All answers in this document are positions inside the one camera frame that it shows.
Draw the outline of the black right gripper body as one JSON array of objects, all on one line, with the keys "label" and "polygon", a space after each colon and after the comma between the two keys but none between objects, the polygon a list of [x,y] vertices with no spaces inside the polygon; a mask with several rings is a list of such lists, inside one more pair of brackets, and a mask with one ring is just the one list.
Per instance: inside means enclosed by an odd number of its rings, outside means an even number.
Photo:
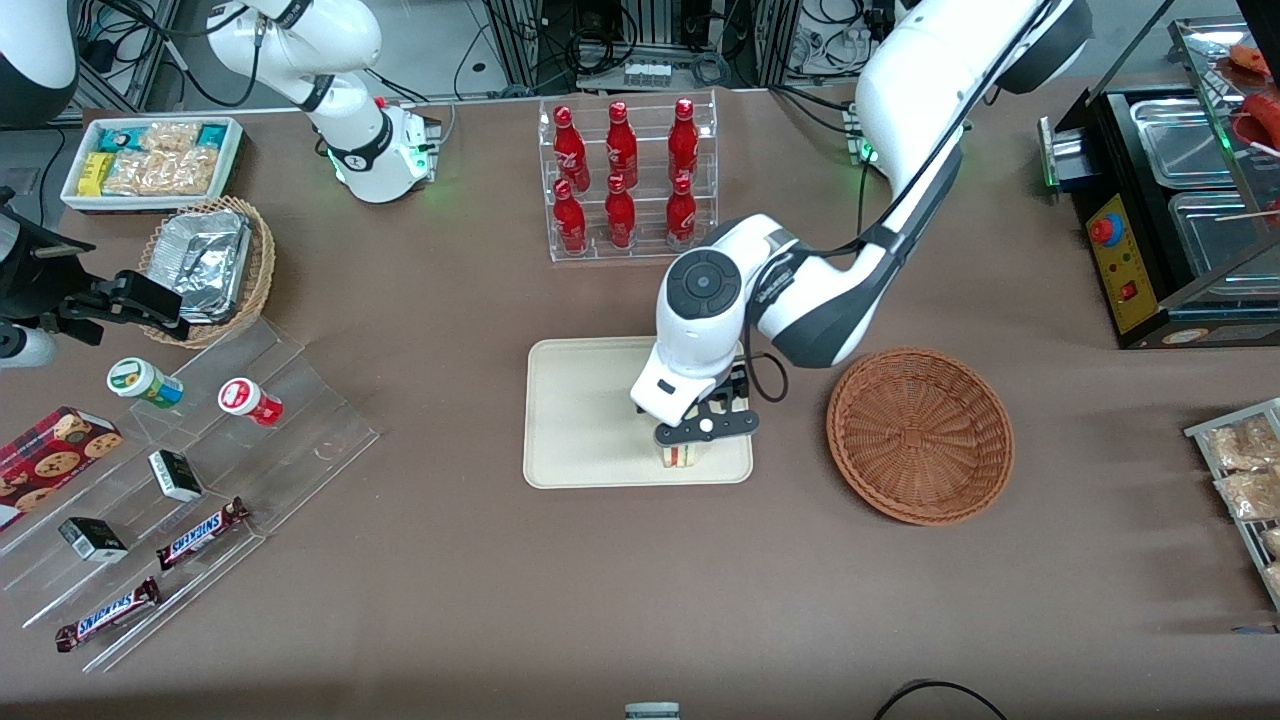
[{"label": "black right gripper body", "polygon": [[90,287],[79,255],[93,245],[29,222],[9,208],[14,197],[10,190],[1,192],[1,315],[27,322]]}]

